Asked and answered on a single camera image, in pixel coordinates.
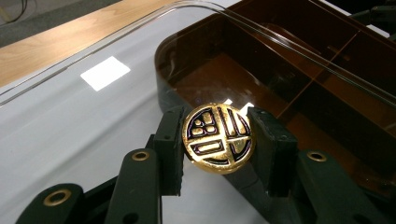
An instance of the coin rim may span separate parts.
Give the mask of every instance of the coin rim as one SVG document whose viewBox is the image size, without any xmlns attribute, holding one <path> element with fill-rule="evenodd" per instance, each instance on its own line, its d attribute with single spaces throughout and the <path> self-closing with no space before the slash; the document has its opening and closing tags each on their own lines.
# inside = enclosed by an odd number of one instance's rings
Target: coin rim
<svg viewBox="0 0 396 224">
<path fill-rule="evenodd" d="M 187 129 L 188 129 L 188 125 L 189 125 L 192 117 L 194 117 L 197 113 L 199 113 L 204 108 L 208 108 L 208 107 L 213 108 L 216 106 L 230 108 L 231 110 L 235 111 L 238 115 L 240 115 L 247 122 L 247 125 L 250 129 L 250 138 L 252 140 L 251 145 L 250 145 L 250 150 L 248 151 L 247 155 L 245 155 L 242 160 L 236 162 L 233 167 L 225 167 L 225 166 L 221 166 L 221 165 L 201 162 L 201 160 L 196 160 L 194 158 L 195 153 L 186 144 Z M 221 104 L 221 103 L 209 103 L 209 104 L 199 105 L 199 106 L 195 107 L 189 113 L 189 115 L 184 119 L 183 127 L 182 127 L 182 141 L 183 141 L 184 148 L 186 149 L 186 155 L 189 158 L 189 160 L 192 162 L 192 164 L 194 164 L 195 166 L 197 166 L 209 173 L 222 174 L 222 175 L 233 173 L 236 170 L 238 170 L 239 168 L 241 168 L 242 166 L 244 166 L 245 163 L 250 159 L 251 155 L 253 154 L 254 148 L 256 146 L 256 136 L 251 128 L 250 120 L 249 120 L 248 116 L 241 114 L 239 109 L 237 109 L 231 105 L 226 105 L 226 104 Z"/>
</svg>

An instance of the round gold token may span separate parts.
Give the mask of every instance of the round gold token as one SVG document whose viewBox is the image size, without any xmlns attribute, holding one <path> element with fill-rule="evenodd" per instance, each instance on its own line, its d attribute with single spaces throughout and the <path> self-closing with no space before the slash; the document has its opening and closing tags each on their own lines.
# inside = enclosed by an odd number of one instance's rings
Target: round gold token
<svg viewBox="0 0 396 224">
<path fill-rule="evenodd" d="M 242 167 L 255 147 L 248 118 L 230 105 L 201 105 L 186 117 L 182 130 L 187 155 L 196 166 L 217 174 Z"/>
</svg>

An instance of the gray floor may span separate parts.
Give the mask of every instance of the gray floor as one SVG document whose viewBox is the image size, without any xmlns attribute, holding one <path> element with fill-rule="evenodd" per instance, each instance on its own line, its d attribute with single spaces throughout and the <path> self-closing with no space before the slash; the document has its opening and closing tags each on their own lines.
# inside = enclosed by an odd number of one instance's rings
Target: gray floor
<svg viewBox="0 0 396 224">
<path fill-rule="evenodd" d="M 28 0 L 27 8 L 18 21 L 5 24 L 3 13 L 0 21 L 0 48 L 119 1 Z M 0 8 L 10 18 L 15 18 L 21 12 L 21 1 L 0 0 Z"/>
</svg>

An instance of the wooden surface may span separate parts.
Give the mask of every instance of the wooden surface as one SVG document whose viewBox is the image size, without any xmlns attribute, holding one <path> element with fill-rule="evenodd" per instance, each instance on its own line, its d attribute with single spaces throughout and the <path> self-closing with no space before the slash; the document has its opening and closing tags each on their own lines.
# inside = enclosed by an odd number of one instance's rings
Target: wooden surface
<svg viewBox="0 0 396 224">
<path fill-rule="evenodd" d="M 0 87 L 57 63 L 176 0 L 123 0 L 0 48 Z"/>
</svg>

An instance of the screw hole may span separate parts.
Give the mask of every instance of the screw hole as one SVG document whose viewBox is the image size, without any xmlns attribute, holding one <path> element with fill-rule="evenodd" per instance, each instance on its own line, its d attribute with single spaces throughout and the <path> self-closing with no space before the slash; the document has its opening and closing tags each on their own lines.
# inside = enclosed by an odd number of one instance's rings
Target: screw hole
<svg viewBox="0 0 396 224">
<path fill-rule="evenodd" d="M 49 196 L 44 199 L 44 205 L 46 206 L 56 206 L 58 204 L 64 203 L 70 198 L 72 192 L 68 189 L 59 189 L 52 192 Z"/>
<path fill-rule="evenodd" d="M 309 159 L 313 161 L 326 161 L 327 158 L 325 155 L 321 154 L 320 152 L 310 151 L 306 154 Z"/>
<path fill-rule="evenodd" d="M 353 216 L 353 219 L 355 219 L 355 221 L 357 221 L 360 224 L 372 224 L 373 223 L 368 217 L 365 217 L 361 214 L 355 214 Z"/>
<path fill-rule="evenodd" d="M 134 224 L 137 222 L 138 219 L 139 216 L 136 213 L 130 213 L 122 219 L 122 222 L 124 224 Z"/>
<path fill-rule="evenodd" d="M 145 161 L 149 157 L 149 153 L 146 151 L 136 152 L 132 155 L 132 160 L 134 161 Z"/>
</svg>

